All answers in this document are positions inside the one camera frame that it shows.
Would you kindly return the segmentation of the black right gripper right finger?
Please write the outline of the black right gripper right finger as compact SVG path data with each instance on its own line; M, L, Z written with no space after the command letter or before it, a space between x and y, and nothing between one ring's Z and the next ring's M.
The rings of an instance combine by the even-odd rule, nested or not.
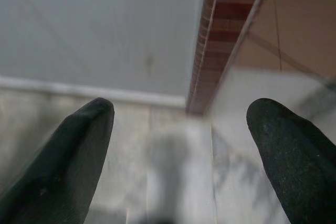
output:
M335 145L310 121L261 98L247 125L291 223L335 223Z

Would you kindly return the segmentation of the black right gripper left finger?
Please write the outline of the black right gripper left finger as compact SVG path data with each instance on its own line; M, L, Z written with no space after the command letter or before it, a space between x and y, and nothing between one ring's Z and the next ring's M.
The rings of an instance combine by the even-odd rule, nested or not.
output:
M83 223L109 147L114 106L96 98L67 116L1 193L1 223Z

